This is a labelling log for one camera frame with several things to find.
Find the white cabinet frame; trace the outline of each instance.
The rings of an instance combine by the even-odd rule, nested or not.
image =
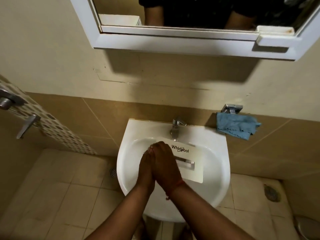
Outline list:
[[[102,25],[92,0],[71,0],[93,48],[298,60],[320,37],[319,7],[295,33]]]

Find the mirror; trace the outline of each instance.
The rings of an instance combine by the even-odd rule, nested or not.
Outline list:
[[[93,0],[103,25],[254,31],[303,25],[319,0]]]

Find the floor drain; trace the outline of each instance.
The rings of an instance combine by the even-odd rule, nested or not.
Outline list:
[[[110,175],[111,175],[111,177],[116,178],[116,177],[117,177],[117,170],[116,170],[115,168],[112,169],[112,170],[110,171]]]
[[[264,185],[264,194],[266,198],[272,202],[280,202],[281,200],[278,191],[266,184]]]

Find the person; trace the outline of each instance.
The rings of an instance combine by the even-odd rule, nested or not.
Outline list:
[[[197,240],[254,240],[183,181],[169,145],[162,141],[151,145],[143,154],[135,186],[86,240],[131,239],[155,181],[177,207]]]
[[[139,0],[145,25],[249,30],[261,0]]]

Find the white sink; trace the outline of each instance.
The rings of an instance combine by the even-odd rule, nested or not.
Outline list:
[[[171,139],[172,124],[129,119],[117,160],[117,175],[125,195],[134,187],[143,153],[157,137]],[[180,126],[178,141],[202,150],[203,183],[186,183],[216,207],[225,197],[230,182],[230,163],[226,137],[204,126]],[[164,190],[156,183],[144,213],[160,221],[184,222],[174,204],[166,200]]]

